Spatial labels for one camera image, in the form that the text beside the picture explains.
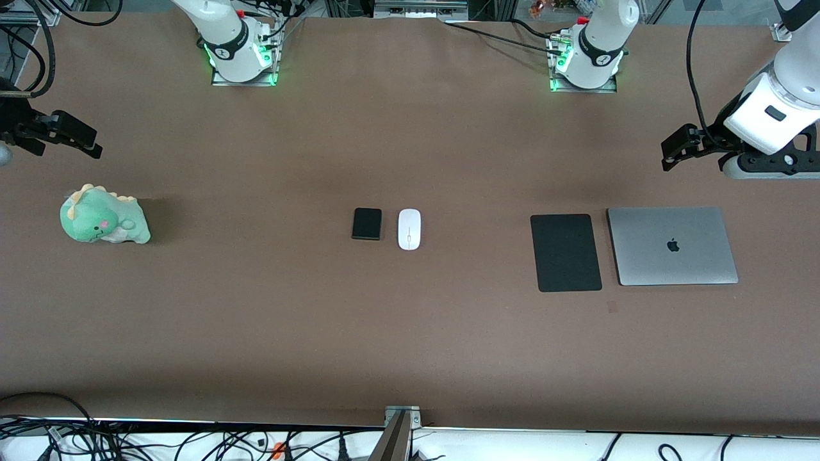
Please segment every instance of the metal bracket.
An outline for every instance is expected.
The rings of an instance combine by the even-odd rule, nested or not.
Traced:
[[[410,412],[410,428],[414,431],[421,429],[421,410],[417,406],[389,406],[385,409],[385,426],[390,424],[390,421],[398,413],[402,411]]]
[[[418,407],[387,407],[385,410],[387,428],[368,461],[408,461],[412,430],[421,427],[421,413]]]
[[[769,26],[772,31],[772,38],[778,43],[786,43],[791,41],[791,30],[786,28],[782,22],[772,24]]]

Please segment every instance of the green dinosaur plush toy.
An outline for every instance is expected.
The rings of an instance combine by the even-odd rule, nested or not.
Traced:
[[[106,240],[119,244],[133,240],[144,244],[151,239],[137,199],[107,192],[101,185],[87,184],[74,192],[60,208],[60,222],[66,233],[79,242]]]

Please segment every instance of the brown tabletop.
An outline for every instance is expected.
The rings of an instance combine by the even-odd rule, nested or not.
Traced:
[[[265,89],[209,86],[178,11],[54,35],[33,104],[105,152],[0,169],[3,392],[99,417],[417,404],[439,426],[820,433],[820,183],[728,180],[717,157],[661,171],[660,142],[696,121],[685,28],[639,27],[617,95],[550,93],[538,52],[435,20],[309,19]],[[763,27],[695,46],[710,119],[777,50]],[[84,183],[139,198],[150,244],[67,237]],[[696,205],[722,208],[740,284],[619,286],[605,209]],[[356,207],[384,210],[381,242],[350,239]],[[411,253],[403,208],[424,221]],[[592,216],[601,291],[537,289],[530,215],[564,212]]]

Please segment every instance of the black phone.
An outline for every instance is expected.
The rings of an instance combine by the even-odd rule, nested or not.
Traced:
[[[601,290],[592,218],[588,214],[530,217],[538,290]]]
[[[379,208],[356,208],[353,213],[353,238],[381,240],[381,210]]]

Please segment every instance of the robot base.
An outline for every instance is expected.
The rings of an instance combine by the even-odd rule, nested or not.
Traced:
[[[213,68],[212,76],[211,76],[211,85],[212,86],[253,86],[253,87],[262,87],[262,86],[276,86],[277,81],[279,80],[279,65],[282,59],[282,41],[285,38],[285,31],[282,25],[284,24],[284,20],[277,18],[276,22],[272,26],[273,30],[279,30],[279,33],[276,35],[271,36],[267,40],[260,41],[259,46],[269,48],[266,51],[261,51],[260,54],[262,58],[265,60],[270,60],[271,65],[264,69],[262,73],[256,76],[256,78],[248,80],[246,82],[233,82],[230,80],[226,80],[219,72],[216,71],[216,68],[213,64],[211,64],[211,68]],[[271,26],[265,23],[262,23],[262,34],[266,36],[271,33]]]
[[[547,55],[547,67],[549,68],[549,90],[556,93],[597,93],[597,94],[612,94],[617,93],[617,79],[616,76],[607,80],[604,86],[598,88],[586,89],[575,86],[567,80],[567,77],[556,70],[558,63],[562,59],[566,59],[569,53],[572,52],[572,37],[569,35],[569,29],[562,30],[559,34],[552,34],[546,39],[547,49],[558,50],[563,53],[561,56],[553,54]]]

